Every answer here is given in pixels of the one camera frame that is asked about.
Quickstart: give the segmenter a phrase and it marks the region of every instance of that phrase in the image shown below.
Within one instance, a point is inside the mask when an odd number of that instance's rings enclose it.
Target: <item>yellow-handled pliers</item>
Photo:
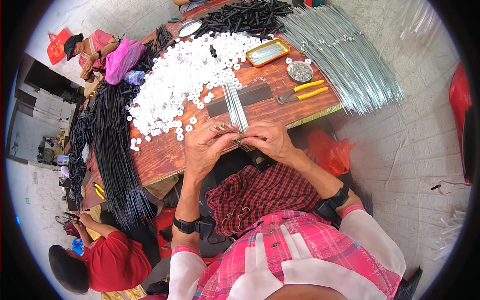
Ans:
[[[95,191],[100,196],[100,198],[102,198],[102,200],[105,200],[105,196],[100,193],[100,192],[105,193],[105,191],[98,184],[96,184],[95,181],[92,182],[92,186],[95,188]]]
[[[322,88],[319,88],[318,90],[315,90],[313,92],[309,92],[309,93],[306,93],[306,94],[303,94],[303,95],[300,95],[300,96],[292,96],[292,94],[295,93],[295,92],[301,91],[303,89],[312,87],[312,86],[320,85],[322,83],[324,83],[323,79],[318,80],[318,81],[314,81],[314,82],[310,82],[310,83],[307,83],[307,84],[299,85],[299,86],[289,90],[286,93],[283,93],[281,95],[277,95],[276,100],[280,104],[284,104],[285,102],[291,102],[291,101],[297,101],[297,100],[303,100],[303,99],[310,98],[310,97],[315,96],[319,93],[326,92],[328,90],[328,87],[322,87]]]

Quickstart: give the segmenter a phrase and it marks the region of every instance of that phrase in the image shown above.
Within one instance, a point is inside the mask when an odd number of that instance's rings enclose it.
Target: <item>red shirt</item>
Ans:
[[[88,37],[88,40],[89,40],[88,45],[90,46],[90,51],[92,52],[92,54],[95,54],[97,51],[99,51],[99,50],[101,51],[103,48],[105,48],[105,46],[108,44],[108,41],[110,41],[110,39],[112,37],[115,37],[115,36],[111,35],[111,34],[108,34],[105,31],[102,31],[100,29],[95,30]],[[87,61],[87,57],[88,57],[88,55],[85,54],[85,53],[80,54],[80,57],[78,59],[78,63],[80,64],[80,66],[82,68],[85,65],[85,62]],[[96,60],[93,63],[93,67],[94,68],[99,68],[99,69],[104,69],[105,68],[105,58],[106,57],[107,57],[106,55],[103,55],[102,58],[100,58],[99,60]]]
[[[85,248],[83,258],[89,270],[89,286],[97,292],[134,288],[152,272],[142,244],[114,231]]]

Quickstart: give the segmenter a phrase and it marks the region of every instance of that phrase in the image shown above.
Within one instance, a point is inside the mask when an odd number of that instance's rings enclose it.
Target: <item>black cap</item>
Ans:
[[[69,37],[65,44],[63,44],[63,52],[67,54],[67,61],[73,57],[72,52],[75,49],[75,44],[83,40],[84,35],[80,33],[79,35]]]

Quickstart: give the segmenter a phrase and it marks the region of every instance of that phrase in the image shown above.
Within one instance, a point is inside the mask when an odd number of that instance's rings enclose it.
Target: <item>pink plastic bag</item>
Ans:
[[[119,84],[125,73],[136,65],[146,49],[147,47],[139,41],[124,38],[117,50],[107,55],[105,80],[109,84]]]

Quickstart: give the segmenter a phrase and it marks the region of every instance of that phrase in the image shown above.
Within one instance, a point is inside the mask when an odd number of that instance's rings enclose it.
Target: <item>wristwatch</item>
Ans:
[[[200,216],[193,222],[186,222],[178,220],[173,216],[173,225],[175,225],[180,232],[191,234],[194,232],[200,233],[200,239],[207,240],[215,228],[216,222],[212,216]]]

